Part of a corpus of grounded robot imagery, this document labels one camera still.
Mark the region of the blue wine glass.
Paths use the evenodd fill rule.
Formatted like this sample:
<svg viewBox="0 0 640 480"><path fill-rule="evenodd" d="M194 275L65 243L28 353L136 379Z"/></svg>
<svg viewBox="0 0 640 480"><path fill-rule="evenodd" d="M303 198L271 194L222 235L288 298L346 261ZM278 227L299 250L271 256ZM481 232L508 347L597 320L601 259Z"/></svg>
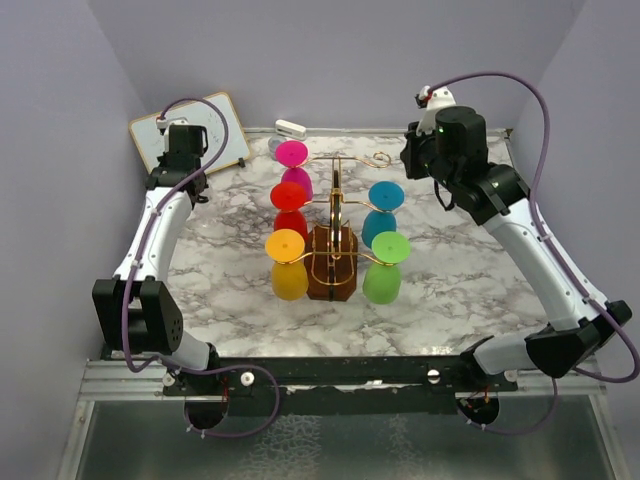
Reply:
<svg viewBox="0 0 640 480"><path fill-rule="evenodd" d="M371 247L378 234L397 229L394 212L403 205L405 194L397 183L380 181L370 188L368 198L374 209L365 217L361 237L364 244Z"/></svg>

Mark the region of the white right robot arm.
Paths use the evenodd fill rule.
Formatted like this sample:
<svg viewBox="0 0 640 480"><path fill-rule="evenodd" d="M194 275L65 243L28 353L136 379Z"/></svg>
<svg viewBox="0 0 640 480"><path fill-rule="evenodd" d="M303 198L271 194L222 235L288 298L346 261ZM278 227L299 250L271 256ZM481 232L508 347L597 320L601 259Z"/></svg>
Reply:
<svg viewBox="0 0 640 480"><path fill-rule="evenodd" d="M463 352L461 383L481 391L508 370L538 369L561 378L604 346L632 317L623 300L610 301L550 244L530 189L508 164L488 159L486 122L474 109L451 104L427 108L412 122L400 154L410 179L430 177L507 252L533 288L547 316L534 333L489 337Z"/></svg>

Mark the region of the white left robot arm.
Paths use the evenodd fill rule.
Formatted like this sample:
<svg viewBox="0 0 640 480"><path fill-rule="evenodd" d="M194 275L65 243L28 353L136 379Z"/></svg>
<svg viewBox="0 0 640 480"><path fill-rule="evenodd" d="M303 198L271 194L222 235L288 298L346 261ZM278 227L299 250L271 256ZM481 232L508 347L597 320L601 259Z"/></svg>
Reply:
<svg viewBox="0 0 640 480"><path fill-rule="evenodd" d="M185 332L166 285L178 237L207 186L202 157L207 130L184 120L163 130L164 152L145 181L145 203L134 239L112 277L98 279L92 299L106 346L186 370L186 382L206 395L220 385L214 348Z"/></svg>

